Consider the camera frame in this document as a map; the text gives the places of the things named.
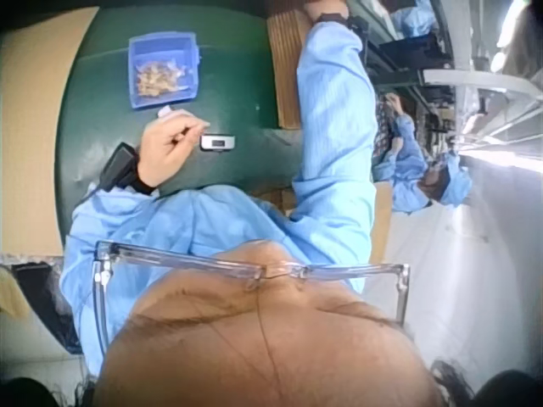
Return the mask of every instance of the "hand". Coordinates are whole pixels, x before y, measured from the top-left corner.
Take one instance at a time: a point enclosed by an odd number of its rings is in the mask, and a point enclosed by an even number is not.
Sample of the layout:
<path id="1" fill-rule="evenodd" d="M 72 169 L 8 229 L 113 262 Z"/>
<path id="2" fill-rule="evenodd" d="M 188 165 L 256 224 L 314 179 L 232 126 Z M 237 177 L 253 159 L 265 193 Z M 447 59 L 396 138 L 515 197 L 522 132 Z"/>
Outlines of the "hand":
<path id="1" fill-rule="evenodd" d="M 309 0 L 304 9 L 313 22 L 317 21 L 321 14 L 341 14 L 346 20 L 349 18 L 349 9 L 344 0 Z"/>
<path id="2" fill-rule="evenodd" d="M 199 142 L 207 121 L 175 110 L 149 123 L 143 131 L 137 174 L 150 187 L 173 177 Z"/>
<path id="3" fill-rule="evenodd" d="M 401 99 L 395 93 L 386 94 L 387 103 L 394 109 L 397 114 L 404 114 L 404 109 L 401 107 Z"/>
<path id="4" fill-rule="evenodd" d="M 390 151 L 394 154 L 397 154 L 401 151 L 401 149 L 404 147 L 404 139 L 401 137 L 394 137 L 392 139 L 392 147 L 390 147 Z"/>

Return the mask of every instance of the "small parts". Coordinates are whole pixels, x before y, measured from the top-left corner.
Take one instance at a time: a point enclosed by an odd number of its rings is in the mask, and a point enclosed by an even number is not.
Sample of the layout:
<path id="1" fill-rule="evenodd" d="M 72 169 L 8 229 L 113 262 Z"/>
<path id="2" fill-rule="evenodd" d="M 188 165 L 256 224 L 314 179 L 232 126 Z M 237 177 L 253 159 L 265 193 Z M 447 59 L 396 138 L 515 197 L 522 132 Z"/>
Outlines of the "small parts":
<path id="1" fill-rule="evenodd" d="M 137 93 L 156 98 L 163 93 L 188 89 L 188 86 L 177 85 L 177 79 L 182 76 L 185 76 L 185 68 L 177 68 L 175 60 L 149 62 L 137 68 Z"/>

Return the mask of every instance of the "green work surface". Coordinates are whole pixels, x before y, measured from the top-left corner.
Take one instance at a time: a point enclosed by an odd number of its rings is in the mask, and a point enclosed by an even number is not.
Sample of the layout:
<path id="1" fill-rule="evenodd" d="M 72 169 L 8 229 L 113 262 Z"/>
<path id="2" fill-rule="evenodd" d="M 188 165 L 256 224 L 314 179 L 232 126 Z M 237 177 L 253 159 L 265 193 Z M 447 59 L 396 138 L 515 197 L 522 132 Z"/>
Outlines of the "green work surface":
<path id="1" fill-rule="evenodd" d="M 70 74 L 56 146 L 59 229 L 120 142 L 136 146 L 159 107 L 133 110 L 128 96 L 128 40 L 156 31 L 192 31 L 200 47 L 199 94 L 175 103 L 236 137 L 228 153 L 196 150 L 162 193 L 227 183 L 246 191 L 285 187 L 299 166 L 298 131 L 277 130 L 272 54 L 266 21 L 200 6 L 112 8 L 98 12 Z"/>

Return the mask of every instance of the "blue cap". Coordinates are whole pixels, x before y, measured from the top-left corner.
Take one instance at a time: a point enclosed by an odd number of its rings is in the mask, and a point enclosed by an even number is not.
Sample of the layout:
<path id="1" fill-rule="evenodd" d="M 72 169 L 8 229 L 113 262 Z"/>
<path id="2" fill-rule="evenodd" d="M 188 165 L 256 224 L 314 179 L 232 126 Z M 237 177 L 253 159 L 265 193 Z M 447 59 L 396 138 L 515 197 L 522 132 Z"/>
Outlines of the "blue cap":
<path id="1" fill-rule="evenodd" d="M 460 166 L 460 157 L 450 154 L 447 157 L 447 168 L 451 182 L 445 189 L 440 202 L 443 205 L 460 205 L 472 189 L 472 179 L 466 167 Z"/>

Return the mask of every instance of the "watch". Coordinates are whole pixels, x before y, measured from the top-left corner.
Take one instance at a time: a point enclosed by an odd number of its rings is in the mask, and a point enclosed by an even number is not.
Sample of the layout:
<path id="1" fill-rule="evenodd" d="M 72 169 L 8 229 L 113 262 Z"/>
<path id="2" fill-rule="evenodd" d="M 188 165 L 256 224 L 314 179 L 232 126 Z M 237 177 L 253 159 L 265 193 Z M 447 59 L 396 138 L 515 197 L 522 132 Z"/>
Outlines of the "watch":
<path id="1" fill-rule="evenodd" d="M 345 27 L 349 28 L 347 19 L 340 13 L 322 13 L 321 16 L 318 19 L 316 19 L 315 24 L 324 23 L 328 21 L 334 21 L 336 23 L 340 23 L 341 25 L 344 25 Z"/>

